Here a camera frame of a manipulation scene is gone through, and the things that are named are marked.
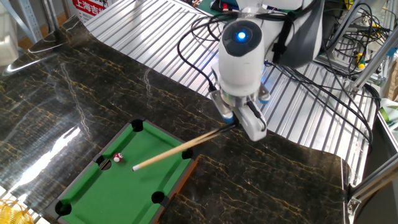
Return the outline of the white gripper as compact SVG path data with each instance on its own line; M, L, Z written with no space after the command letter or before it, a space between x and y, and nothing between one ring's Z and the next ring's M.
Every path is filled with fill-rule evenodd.
M235 116L231 125L233 128L238 128L240 124L252 141L265 138L267 122L255 104L235 108L234 113Z

